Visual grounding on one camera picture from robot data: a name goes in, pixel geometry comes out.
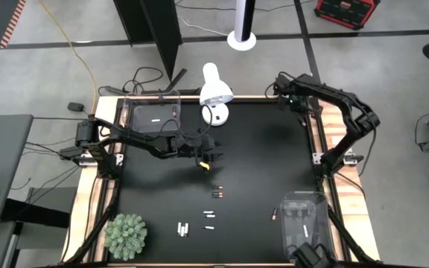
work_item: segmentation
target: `wooden table frame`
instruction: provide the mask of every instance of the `wooden table frame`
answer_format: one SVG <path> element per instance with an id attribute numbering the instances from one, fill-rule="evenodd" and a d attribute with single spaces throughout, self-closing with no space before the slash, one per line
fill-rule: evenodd
<path id="1" fill-rule="evenodd" d="M 116 116 L 118 100 L 123 97 L 101 97 L 98 101 L 97 111 L 95 117 L 104 119 L 108 122 L 113 122 Z M 156 97 L 139 96 L 131 97 L 133 99 L 150 99 Z M 197 96 L 181 96 L 182 99 L 196 99 Z M 252 98 L 252 99 L 265 99 L 263 95 L 244 95 L 235 96 L 235 98 Z M 338 141 L 346 134 L 346 128 L 343 124 L 343 118 L 340 110 L 329 104 L 320 101 L 320 106 L 323 107 L 322 111 L 322 122 L 323 131 L 325 133 L 325 140 L 328 148 L 334 147 Z M 322 152 L 321 138 L 319 129 L 317 127 L 317 120 L 311 118 L 309 124 L 311 127 L 312 139 L 314 140 L 313 149 L 316 152 Z M 121 145 L 116 144 L 116 152 L 120 151 Z M 358 172 L 355 167 L 345 167 L 341 170 L 343 175 L 360 185 L 360 179 Z M 361 192 L 354 186 L 346 182 L 344 178 L 336 175 L 336 189 L 338 192 L 338 200 L 342 210 L 342 217 L 345 227 L 349 230 L 352 237 L 357 241 L 359 246 L 374 259 L 379 259 L 378 250 L 373 235 L 372 226 L 370 224 L 369 213 L 366 208 L 365 199 Z M 102 179 L 97 178 L 96 167 L 84 167 L 80 175 L 80 181 L 77 188 L 77 196 L 74 201 L 74 207 L 71 215 L 71 231 L 70 231 L 70 242 L 64 261 L 70 259 L 71 256 L 77 251 L 82 245 L 85 237 L 91 232 L 95 218 L 98 215 L 98 211 L 105 209 L 112 197 L 112 189 L 114 182 L 107 182 L 105 184 L 105 196 L 103 193 L 103 182 Z M 325 195 L 328 197 L 329 203 L 332 202 L 331 191 L 329 189 L 327 181 L 324 181 Z M 334 241 L 334 250 L 339 259 L 343 259 L 343 253 L 340 246 L 340 237 L 331 224 L 332 238 Z M 94 262 L 104 261 L 104 232 L 100 232 L 97 239 L 97 244 L 92 250 L 92 256 Z M 213 266 L 216 264 L 107 264 L 109 267 L 116 266 Z M 243 264 L 224 264 L 225 266 L 246 266 Z M 286 264 L 249 264 L 249 266 L 285 266 Z"/>

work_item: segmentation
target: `yellow cable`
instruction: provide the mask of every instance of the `yellow cable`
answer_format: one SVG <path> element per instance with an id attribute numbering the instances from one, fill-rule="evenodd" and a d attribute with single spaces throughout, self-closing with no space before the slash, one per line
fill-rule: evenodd
<path id="1" fill-rule="evenodd" d="M 72 49 L 72 52 L 74 52 L 74 55 L 82 62 L 82 64 L 86 67 L 88 73 L 90 74 L 90 79 L 92 80 L 92 85 L 94 87 L 94 99 L 92 100 L 92 108 L 90 109 L 90 113 L 91 114 L 95 114 L 95 101 L 97 100 L 97 85 L 95 84 L 95 78 L 94 75 L 92 74 L 92 72 L 90 71 L 89 66 L 87 65 L 87 63 L 79 56 L 79 54 L 76 52 L 74 46 L 72 46 L 72 42 L 69 39 L 69 37 L 67 36 L 66 32 L 63 30 L 62 26 L 60 26 L 59 22 L 56 20 L 56 18 L 54 18 L 54 15 L 52 15 L 51 11 L 49 11 L 48 7 L 45 6 L 45 4 L 42 2 L 42 0 L 38 0 L 39 3 L 42 5 L 42 8 L 44 8 L 45 12 L 47 12 L 49 14 L 49 16 L 52 18 L 52 20 L 54 21 L 54 23 L 57 25 L 57 27 L 59 28 L 59 30 L 63 33 L 64 37 L 67 40 L 67 43 L 69 44 L 69 46 Z"/>

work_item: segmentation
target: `lamp shade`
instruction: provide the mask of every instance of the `lamp shade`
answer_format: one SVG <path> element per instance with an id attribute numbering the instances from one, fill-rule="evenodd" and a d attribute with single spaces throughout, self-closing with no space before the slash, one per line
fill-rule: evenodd
<path id="1" fill-rule="evenodd" d="M 229 86 L 221 81 L 214 63 L 206 63 L 203 66 L 203 76 L 205 77 L 205 84 L 200 93 L 200 105 L 218 105 L 227 103 L 234 98 Z"/>

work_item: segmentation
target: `white desk lamp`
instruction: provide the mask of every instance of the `white desk lamp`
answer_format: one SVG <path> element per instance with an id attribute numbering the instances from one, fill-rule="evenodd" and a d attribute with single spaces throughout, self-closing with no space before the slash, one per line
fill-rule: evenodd
<path id="1" fill-rule="evenodd" d="M 213 127 L 220 126 L 228 120 L 229 110 L 225 103 L 231 101 L 234 95 L 226 83 L 220 80 L 220 74 L 214 63 L 206 63 L 203 66 L 203 76 L 205 85 L 200 93 L 200 105 L 207 105 L 212 111 L 209 112 L 207 107 L 203 107 L 203 120 L 209 124 L 210 120 Z"/>

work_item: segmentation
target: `potted plant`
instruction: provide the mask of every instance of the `potted plant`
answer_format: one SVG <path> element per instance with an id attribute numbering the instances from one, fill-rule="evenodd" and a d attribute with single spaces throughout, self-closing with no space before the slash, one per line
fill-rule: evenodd
<path id="1" fill-rule="evenodd" d="M 105 228 L 105 247 L 116 259 L 128 261 L 142 253 L 147 229 L 142 217 L 136 214 L 119 214 Z"/>

